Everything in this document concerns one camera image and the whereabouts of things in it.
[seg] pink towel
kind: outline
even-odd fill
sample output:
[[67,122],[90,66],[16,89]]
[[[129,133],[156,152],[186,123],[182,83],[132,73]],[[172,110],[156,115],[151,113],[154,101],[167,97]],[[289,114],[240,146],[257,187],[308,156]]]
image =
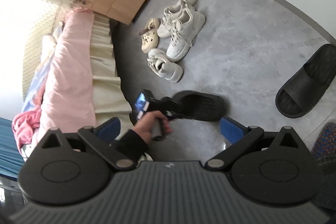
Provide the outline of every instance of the pink towel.
[[40,127],[41,107],[37,106],[34,110],[26,111],[16,115],[12,122],[14,138],[17,149],[21,153],[24,144],[30,144],[34,130]]

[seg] black slipper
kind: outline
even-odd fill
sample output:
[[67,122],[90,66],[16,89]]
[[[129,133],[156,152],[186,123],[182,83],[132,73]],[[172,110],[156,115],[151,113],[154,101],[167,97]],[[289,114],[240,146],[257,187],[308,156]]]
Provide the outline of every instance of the black slipper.
[[226,112],[223,98],[217,95],[184,90],[176,93],[172,99],[182,105],[184,119],[216,122]]
[[288,118],[307,114],[319,102],[336,75],[336,47],[321,46],[278,91],[275,104]]

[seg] finger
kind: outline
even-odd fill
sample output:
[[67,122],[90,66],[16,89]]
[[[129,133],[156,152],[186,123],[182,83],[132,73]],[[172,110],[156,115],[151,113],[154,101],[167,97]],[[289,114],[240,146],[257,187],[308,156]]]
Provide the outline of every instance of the finger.
[[168,123],[164,124],[164,131],[166,132],[166,134],[170,134],[170,133],[173,132],[173,130],[171,129],[171,127]]
[[170,124],[169,124],[168,121],[163,120],[162,123],[163,123],[163,125],[164,125],[165,128],[170,128]]
[[163,115],[163,113],[161,111],[156,110],[156,111],[153,111],[152,113],[153,113],[155,118],[162,119],[164,121],[168,121],[168,118],[165,115]]

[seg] screen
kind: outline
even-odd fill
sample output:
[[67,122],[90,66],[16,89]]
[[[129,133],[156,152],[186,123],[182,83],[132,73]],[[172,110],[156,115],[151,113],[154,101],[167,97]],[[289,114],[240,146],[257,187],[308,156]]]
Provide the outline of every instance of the screen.
[[137,118],[140,120],[143,114],[147,111],[148,106],[149,106],[149,102],[146,101],[145,95],[143,93],[140,93],[134,106],[135,106],[136,112],[138,113]]

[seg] gray floor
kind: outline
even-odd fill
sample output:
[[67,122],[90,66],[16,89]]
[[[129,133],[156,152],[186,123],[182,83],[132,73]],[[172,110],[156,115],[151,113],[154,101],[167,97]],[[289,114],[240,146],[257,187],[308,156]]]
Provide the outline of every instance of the gray floor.
[[[288,119],[276,109],[279,88],[309,59],[325,39],[298,16],[274,0],[198,0],[197,11],[206,23],[187,56],[179,62],[184,76],[171,83],[155,75],[141,51],[138,31],[150,17],[160,18],[178,0],[150,0],[130,26],[113,36],[118,74],[126,99],[133,104],[141,89],[157,98],[181,90],[218,94],[230,102],[228,115],[244,125],[266,131],[293,126],[304,140],[335,109],[336,82],[318,105],[299,119]],[[166,50],[169,39],[161,39]],[[202,160],[223,148],[218,123],[178,120],[174,133],[151,147],[155,160]]]

